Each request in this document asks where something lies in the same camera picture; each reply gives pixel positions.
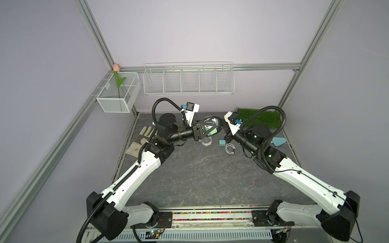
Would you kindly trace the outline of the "green charger block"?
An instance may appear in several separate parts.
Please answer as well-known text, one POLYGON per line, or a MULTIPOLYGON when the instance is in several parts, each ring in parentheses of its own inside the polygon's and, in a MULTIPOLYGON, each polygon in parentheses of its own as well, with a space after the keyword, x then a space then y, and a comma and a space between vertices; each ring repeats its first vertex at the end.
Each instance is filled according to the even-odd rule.
POLYGON ((217 134, 220 132, 220 126, 219 125, 206 125, 205 130, 207 132, 207 136, 211 137, 214 134, 217 134))

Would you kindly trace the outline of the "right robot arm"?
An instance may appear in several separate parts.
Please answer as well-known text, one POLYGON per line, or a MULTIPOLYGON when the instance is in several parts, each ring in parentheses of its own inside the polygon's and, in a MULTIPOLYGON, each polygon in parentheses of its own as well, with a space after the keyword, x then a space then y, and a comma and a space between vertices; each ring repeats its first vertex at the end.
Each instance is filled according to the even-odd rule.
POLYGON ((264 107, 244 120, 234 112, 226 113, 223 118, 226 140, 236 141, 252 154, 253 161, 261 169, 286 181, 314 201, 314 205, 307 209, 298 204, 275 200, 267 213, 270 223, 282 221, 308 224, 323 229, 338 241, 350 241, 353 229, 359 227, 360 196, 352 190, 344 192, 323 182, 272 147, 272 139, 285 123, 286 113, 277 106, 264 107), (268 110, 280 114, 281 124, 275 131, 271 132, 265 124, 254 124, 247 128, 248 123, 268 110))

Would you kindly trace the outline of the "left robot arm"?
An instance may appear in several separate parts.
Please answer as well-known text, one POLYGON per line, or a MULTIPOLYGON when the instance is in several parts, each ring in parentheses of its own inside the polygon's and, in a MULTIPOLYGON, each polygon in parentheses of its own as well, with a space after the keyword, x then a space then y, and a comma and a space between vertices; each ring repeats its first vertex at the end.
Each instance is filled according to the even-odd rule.
POLYGON ((87 219, 77 235, 78 243, 82 242, 90 224, 100 232, 95 239, 98 242, 102 238, 115 239, 127 225, 154 226, 158 223, 159 209, 155 205, 143 202, 127 210, 126 203, 145 179, 173 153, 176 142, 199 141, 222 130, 224 119, 218 116, 207 116, 193 122, 197 111, 197 104, 188 102, 178 106, 169 98, 160 98, 153 104, 154 129, 141 146, 137 161, 111 186, 87 197, 87 219))

